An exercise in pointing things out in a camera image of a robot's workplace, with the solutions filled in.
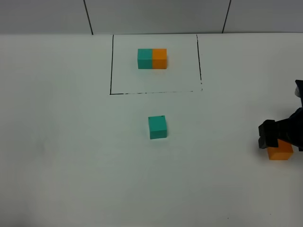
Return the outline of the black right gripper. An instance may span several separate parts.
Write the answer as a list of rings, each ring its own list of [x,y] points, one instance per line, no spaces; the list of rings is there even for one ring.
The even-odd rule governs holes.
[[[278,139],[288,142],[299,151],[303,150],[303,107],[298,108],[289,118],[275,121],[265,120],[259,127],[258,147],[278,148]]]

